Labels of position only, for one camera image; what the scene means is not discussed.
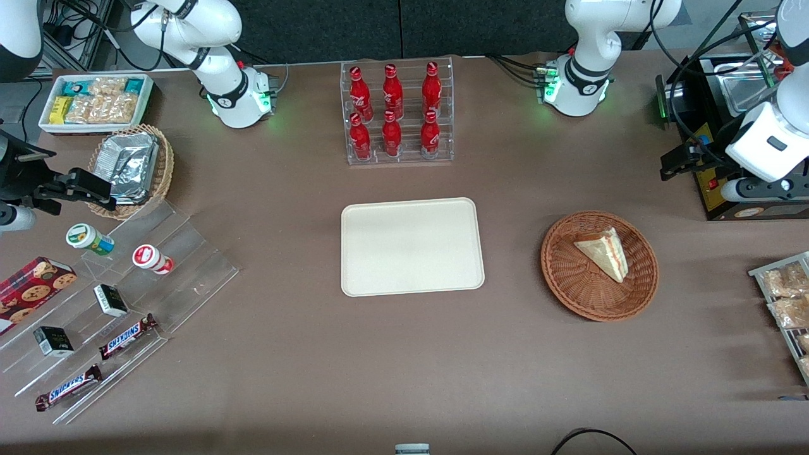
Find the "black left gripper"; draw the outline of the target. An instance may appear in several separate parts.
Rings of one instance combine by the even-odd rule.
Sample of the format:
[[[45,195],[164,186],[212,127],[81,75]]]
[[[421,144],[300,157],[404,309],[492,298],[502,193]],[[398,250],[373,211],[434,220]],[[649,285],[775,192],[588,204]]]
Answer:
[[[722,142],[691,139],[660,157],[660,179],[693,173],[697,185],[724,185],[740,177],[740,166],[726,155]]]

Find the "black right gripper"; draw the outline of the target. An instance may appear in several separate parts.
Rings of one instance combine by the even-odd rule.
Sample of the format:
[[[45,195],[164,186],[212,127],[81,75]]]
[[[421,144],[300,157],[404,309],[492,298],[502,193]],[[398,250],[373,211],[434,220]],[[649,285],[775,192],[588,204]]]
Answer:
[[[112,196],[112,184],[106,179],[83,168],[72,168],[61,176],[46,163],[46,159],[57,153],[33,146],[6,131],[1,133],[3,202],[37,209],[53,216],[61,213],[63,205],[58,202],[61,199],[98,205],[108,211],[116,210],[118,202]]]

